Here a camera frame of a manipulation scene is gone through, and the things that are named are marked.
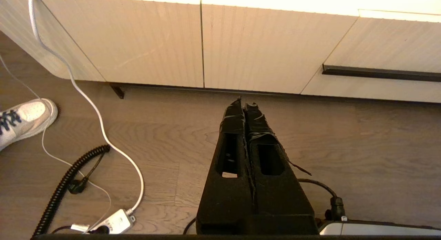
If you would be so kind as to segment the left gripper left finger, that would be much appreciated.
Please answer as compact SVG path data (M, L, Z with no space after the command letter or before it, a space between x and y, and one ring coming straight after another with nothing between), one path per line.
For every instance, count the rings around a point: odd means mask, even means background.
M197 234L257 234L241 98L225 109L197 210Z

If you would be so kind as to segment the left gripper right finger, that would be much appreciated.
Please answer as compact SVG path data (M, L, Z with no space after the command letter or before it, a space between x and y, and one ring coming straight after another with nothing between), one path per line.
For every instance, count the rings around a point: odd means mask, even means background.
M253 235L317 235L315 212L288 163L282 144L257 104L245 106L247 147L254 176Z

